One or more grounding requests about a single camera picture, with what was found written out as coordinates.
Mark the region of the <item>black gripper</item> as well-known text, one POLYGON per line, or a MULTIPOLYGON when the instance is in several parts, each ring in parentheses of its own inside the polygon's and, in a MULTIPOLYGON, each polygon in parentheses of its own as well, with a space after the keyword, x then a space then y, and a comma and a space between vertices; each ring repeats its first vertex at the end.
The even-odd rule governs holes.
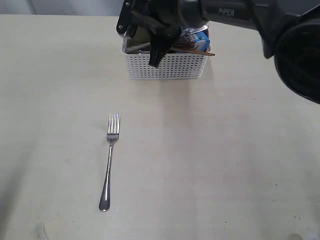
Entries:
POLYGON ((158 68, 162 59, 177 42, 182 28, 177 20, 175 0, 125 0, 120 11, 116 31, 132 35, 132 29, 141 27, 149 32, 149 65, 158 68))

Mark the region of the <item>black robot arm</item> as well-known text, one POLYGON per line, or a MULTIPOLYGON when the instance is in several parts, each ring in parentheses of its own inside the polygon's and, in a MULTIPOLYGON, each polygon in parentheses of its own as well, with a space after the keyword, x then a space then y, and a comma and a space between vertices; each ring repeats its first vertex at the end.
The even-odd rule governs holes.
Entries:
POLYGON ((282 82, 297 95, 320 101, 320 3, 317 0, 126 0, 116 31, 150 37, 149 64, 158 67, 184 28, 209 22, 259 33, 282 82))

